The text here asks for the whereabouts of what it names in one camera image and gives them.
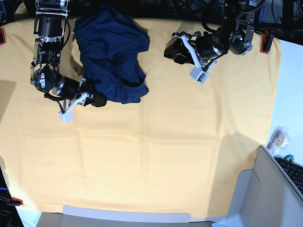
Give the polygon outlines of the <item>dark blue long-sleeve shirt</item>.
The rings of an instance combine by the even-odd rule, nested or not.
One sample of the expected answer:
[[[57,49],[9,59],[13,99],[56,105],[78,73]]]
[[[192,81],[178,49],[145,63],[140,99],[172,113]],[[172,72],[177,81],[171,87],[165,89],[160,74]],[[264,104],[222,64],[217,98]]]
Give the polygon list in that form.
[[[138,54],[150,39],[130,16],[104,5],[75,20],[74,35],[87,81],[108,101],[138,103],[149,92]]]

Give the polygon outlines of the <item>red clamp top right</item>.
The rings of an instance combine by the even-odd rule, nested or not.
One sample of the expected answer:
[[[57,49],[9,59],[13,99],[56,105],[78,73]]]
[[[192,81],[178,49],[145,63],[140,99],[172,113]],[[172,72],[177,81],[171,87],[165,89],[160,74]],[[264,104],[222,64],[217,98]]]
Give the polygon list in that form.
[[[264,35],[262,36],[261,40],[261,47],[260,47],[260,52],[264,54],[268,54],[270,51],[272,42],[275,38],[275,30],[274,29],[266,29],[264,32]]]

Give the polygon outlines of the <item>red clamp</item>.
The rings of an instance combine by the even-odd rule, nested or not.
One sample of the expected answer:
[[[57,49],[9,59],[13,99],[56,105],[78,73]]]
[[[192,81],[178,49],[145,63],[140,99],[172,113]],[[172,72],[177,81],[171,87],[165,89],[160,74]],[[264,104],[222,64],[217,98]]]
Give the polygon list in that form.
[[[0,28],[0,45],[5,44],[5,34],[3,28]]]
[[[266,29],[264,32],[264,35],[262,36],[261,40],[261,47],[260,47],[260,52],[264,54],[268,54],[270,51],[272,42],[275,38],[275,30],[274,29]]]
[[[4,202],[7,206],[21,206],[21,205],[23,205],[23,201],[20,200],[20,199],[17,199],[17,198],[11,198],[11,199],[6,198]]]

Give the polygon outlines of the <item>yellow table cloth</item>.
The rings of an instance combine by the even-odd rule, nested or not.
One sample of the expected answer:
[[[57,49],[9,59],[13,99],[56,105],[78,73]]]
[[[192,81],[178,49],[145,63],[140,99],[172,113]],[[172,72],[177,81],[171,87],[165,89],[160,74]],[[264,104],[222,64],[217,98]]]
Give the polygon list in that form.
[[[77,106],[64,123],[57,103],[29,82],[33,20],[6,24],[0,48],[0,164],[23,210],[65,205],[140,213],[228,213],[238,175],[267,142],[282,47],[261,36],[243,56],[228,54],[201,84],[192,65],[163,56],[176,31],[199,23],[137,19],[150,37],[138,55],[149,93],[137,104]]]

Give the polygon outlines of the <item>red clamp top left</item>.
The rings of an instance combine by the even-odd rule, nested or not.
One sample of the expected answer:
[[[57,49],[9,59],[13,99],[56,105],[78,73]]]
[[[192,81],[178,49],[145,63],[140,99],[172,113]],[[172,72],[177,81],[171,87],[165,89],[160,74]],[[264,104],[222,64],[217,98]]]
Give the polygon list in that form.
[[[0,28],[0,45],[5,44],[5,34],[3,28]]]

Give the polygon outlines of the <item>red clamp bottom left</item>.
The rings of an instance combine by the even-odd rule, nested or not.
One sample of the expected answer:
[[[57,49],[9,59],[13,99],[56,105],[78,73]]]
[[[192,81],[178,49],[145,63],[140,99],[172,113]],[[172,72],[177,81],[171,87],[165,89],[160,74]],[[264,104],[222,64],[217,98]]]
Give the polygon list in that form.
[[[23,201],[20,200],[20,199],[17,199],[17,198],[11,198],[11,199],[6,198],[4,202],[7,206],[21,206],[21,205],[23,205]]]

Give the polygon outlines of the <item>clear tape dispenser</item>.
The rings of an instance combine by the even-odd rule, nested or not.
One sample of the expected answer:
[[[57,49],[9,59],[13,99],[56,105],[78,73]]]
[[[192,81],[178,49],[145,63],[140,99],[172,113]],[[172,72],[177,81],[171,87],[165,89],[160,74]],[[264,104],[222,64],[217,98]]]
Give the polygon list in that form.
[[[286,129],[282,126],[277,126],[266,146],[266,148],[272,152],[275,152],[276,149],[285,149],[289,144],[290,137]]]

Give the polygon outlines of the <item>green tape roll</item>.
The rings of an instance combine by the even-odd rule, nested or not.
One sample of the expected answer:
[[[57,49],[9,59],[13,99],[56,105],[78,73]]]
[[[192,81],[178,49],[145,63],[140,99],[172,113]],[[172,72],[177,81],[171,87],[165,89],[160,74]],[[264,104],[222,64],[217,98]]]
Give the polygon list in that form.
[[[291,154],[286,155],[286,156],[284,157],[284,160],[293,163],[293,162],[294,162],[294,156],[291,155]]]

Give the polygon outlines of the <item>black keyboard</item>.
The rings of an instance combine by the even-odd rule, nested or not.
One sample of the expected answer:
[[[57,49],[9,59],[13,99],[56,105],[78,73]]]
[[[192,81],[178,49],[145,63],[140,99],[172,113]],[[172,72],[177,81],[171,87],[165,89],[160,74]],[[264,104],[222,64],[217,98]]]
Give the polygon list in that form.
[[[274,157],[274,161],[288,187],[303,201],[303,167],[282,157]]]

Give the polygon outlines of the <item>cardboard box right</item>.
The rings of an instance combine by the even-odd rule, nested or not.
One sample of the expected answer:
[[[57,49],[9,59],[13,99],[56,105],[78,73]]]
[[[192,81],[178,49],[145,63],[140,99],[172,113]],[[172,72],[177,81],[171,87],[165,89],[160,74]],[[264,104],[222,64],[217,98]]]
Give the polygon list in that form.
[[[242,171],[224,224],[227,227],[301,227],[303,196],[265,147],[253,169]]]

